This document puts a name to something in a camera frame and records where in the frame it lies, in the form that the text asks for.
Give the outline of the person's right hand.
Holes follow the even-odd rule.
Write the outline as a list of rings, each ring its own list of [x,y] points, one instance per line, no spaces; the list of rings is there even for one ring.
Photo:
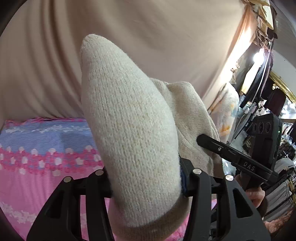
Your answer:
[[[261,187],[247,189],[245,193],[256,208],[260,206],[265,197],[265,191]]]

